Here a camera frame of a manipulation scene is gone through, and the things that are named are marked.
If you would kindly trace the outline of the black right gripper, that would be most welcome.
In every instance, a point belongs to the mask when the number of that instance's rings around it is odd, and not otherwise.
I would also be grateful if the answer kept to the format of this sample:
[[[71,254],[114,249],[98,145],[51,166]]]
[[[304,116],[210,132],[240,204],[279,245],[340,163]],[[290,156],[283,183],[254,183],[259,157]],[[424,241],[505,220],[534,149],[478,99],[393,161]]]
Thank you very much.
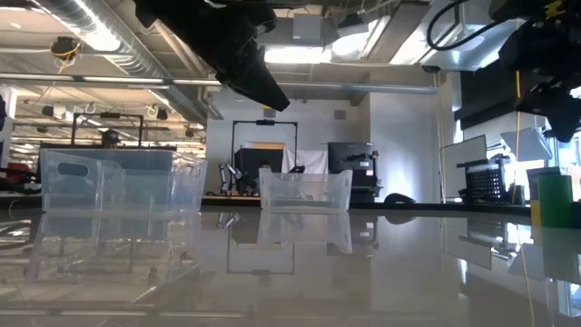
[[[553,84],[579,86],[580,18],[524,23],[498,55],[509,71],[532,72],[549,77]],[[559,142],[569,142],[580,127],[580,99],[560,86],[536,85],[517,100],[515,110],[544,116]]]

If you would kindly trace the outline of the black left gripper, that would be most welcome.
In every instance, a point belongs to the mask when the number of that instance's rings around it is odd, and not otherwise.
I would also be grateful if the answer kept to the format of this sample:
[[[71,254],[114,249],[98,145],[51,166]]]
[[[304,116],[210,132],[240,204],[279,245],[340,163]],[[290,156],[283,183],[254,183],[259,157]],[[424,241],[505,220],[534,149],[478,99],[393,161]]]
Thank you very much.
[[[266,2],[136,0],[135,15],[145,26],[163,23],[236,93],[279,112],[290,105],[257,42],[277,23]]]

